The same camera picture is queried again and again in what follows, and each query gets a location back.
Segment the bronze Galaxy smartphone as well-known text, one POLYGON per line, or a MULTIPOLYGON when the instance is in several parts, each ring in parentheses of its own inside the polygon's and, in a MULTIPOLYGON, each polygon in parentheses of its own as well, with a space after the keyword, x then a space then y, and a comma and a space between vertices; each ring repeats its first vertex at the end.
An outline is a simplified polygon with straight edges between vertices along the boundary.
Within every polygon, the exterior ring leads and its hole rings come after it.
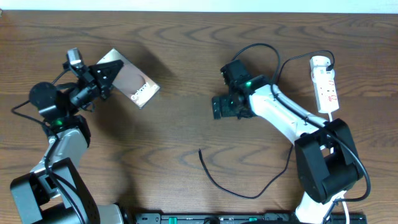
POLYGON ((124 66, 114 79, 113 86, 127 96, 139 109, 143 109, 160 90, 160 86, 115 48, 103 56, 97 64, 115 60, 121 60, 124 66))

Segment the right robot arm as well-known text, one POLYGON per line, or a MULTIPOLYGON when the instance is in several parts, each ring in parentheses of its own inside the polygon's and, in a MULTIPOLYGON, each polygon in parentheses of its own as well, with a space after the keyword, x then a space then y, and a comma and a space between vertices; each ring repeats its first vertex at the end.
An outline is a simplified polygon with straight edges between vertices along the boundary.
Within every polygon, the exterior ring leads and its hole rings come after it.
POLYGON ((229 93, 213 97, 214 118, 259 116, 277 128, 295 149, 304 189, 295 216, 302 223, 326 223, 343 195, 369 177, 348 125, 306 111, 265 76, 253 77, 240 60, 227 63, 220 72, 229 93))

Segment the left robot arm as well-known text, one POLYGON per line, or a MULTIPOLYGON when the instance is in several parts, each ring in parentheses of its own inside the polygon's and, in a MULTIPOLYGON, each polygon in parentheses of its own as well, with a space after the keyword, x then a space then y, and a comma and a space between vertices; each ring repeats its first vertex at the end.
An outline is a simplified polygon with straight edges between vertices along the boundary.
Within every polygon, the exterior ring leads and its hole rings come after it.
POLYGON ((49 148, 27 174, 11 182, 10 190, 22 223, 129 223, 118 204, 97 205, 77 168, 90 146, 86 119, 78 114, 93 100, 110 96, 122 60, 87 67, 65 62, 77 82, 40 82, 32 87, 28 102, 44 118, 40 122, 49 148))

